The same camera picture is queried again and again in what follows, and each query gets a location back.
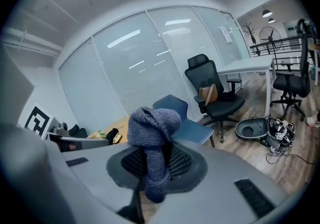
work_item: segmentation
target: black office chair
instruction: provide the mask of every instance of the black office chair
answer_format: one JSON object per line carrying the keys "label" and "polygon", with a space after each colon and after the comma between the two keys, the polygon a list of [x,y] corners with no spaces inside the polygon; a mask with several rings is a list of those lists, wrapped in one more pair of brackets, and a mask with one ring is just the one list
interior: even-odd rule
{"label": "black office chair", "polygon": [[204,125],[210,125],[215,122],[220,122],[221,127],[221,139],[223,143],[224,139],[224,126],[223,121],[236,122],[233,118],[228,117],[236,112],[245,103],[245,100],[235,94],[235,83],[241,83],[241,79],[229,79],[227,82],[231,83],[232,92],[225,93],[224,87],[221,84],[220,78],[217,73],[216,65],[212,60],[204,54],[199,54],[188,59],[189,68],[184,72],[186,77],[193,84],[194,88],[199,94],[200,88],[216,85],[218,91],[218,99],[215,102],[209,103],[204,106],[205,99],[200,96],[195,96],[194,99],[198,103],[200,112],[207,113],[211,120]]}
{"label": "black office chair", "polygon": [[301,106],[302,100],[296,99],[296,96],[299,95],[300,97],[305,98],[310,93],[307,34],[304,33],[301,37],[300,76],[294,75],[294,73],[291,71],[291,66],[293,63],[283,62],[281,65],[286,65],[288,72],[276,72],[277,78],[273,83],[273,88],[283,91],[283,94],[281,99],[271,101],[271,106],[273,103],[287,104],[282,118],[286,118],[287,111],[289,107],[292,106],[301,113],[302,117],[300,120],[303,121],[306,117],[306,114],[299,107]]}

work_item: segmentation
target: power cord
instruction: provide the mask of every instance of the power cord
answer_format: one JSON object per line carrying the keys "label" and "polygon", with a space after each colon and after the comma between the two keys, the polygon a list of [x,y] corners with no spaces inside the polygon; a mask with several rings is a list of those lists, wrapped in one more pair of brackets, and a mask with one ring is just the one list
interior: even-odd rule
{"label": "power cord", "polygon": [[[303,160],[303,161],[304,161],[305,163],[307,163],[308,165],[316,165],[316,164],[317,164],[316,162],[309,162],[309,161],[303,159],[301,156],[299,156],[299,155],[297,155],[297,154],[285,154],[285,152],[287,152],[288,149],[289,149],[288,146],[283,146],[283,147],[280,147],[279,150],[277,150],[278,152],[272,152],[272,151],[270,150],[268,153],[265,153],[265,160],[268,162],[268,164],[270,164],[270,165],[275,165],[276,163],[279,162],[279,160],[280,160],[280,158],[281,158],[282,156],[286,156],[286,157],[288,157],[288,156],[295,156],[295,157],[298,157],[298,158],[300,158],[301,160]],[[270,156],[270,157],[277,157],[278,160],[275,161],[275,162],[269,162],[269,160],[268,160],[268,158],[267,158],[268,156]]]}

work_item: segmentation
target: person's foot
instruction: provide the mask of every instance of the person's foot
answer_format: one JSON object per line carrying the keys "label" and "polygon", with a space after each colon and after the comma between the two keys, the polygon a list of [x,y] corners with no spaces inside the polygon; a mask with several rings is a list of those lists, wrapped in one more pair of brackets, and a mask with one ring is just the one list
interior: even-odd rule
{"label": "person's foot", "polygon": [[317,119],[317,114],[306,119],[306,124],[310,127],[320,127],[320,122]]}

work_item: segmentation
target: wooden table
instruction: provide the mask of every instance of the wooden table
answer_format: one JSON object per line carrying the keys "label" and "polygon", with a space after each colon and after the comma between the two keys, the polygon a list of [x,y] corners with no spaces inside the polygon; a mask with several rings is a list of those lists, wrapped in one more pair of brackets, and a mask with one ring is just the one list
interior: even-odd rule
{"label": "wooden table", "polygon": [[272,67],[272,74],[273,74],[272,83],[274,83],[274,81],[276,80],[276,70],[275,70],[273,54],[236,60],[230,63],[229,65],[221,67],[219,70],[217,70],[217,72],[219,76],[238,74],[239,78],[240,78],[240,73],[265,72],[266,101],[265,101],[264,116],[268,116],[270,113],[271,96],[272,96],[272,92],[274,91],[274,89],[271,87],[270,67]]}
{"label": "wooden table", "polygon": [[129,123],[130,116],[126,116],[125,118],[119,120],[118,122],[115,122],[111,125],[109,125],[103,133],[108,134],[113,128],[117,128],[119,130],[119,133],[122,135],[122,138],[119,141],[120,143],[125,143],[128,141],[127,134],[128,134],[128,123]]}

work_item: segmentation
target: white wall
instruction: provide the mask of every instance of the white wall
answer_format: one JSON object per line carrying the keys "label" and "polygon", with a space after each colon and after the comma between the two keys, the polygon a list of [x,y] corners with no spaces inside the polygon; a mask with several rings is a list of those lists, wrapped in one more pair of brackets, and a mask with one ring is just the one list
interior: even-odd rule
{"label": "white wall", "polygon": [[17,124],[34,86],[0,45],[0,123]]}
{"label": "white wall", "polygon": [[19,125],[24,126],[35,103],[38,103],[58,121],[65,122],[69,129],[78,124],[64,92],[58,87],[52,68],[20,67],[20,70],[33,83],[34,90],[21,112]]}
{"label": "white wall", "polygon": [[69,128],[78,124],[51,68],[54,58],[36,52],[18,51],[15,48],[6,48],[6,51],[34,87],[20,110],[17,123],[24,127],[35,103],[38,103],[58,121],[65,122]]}

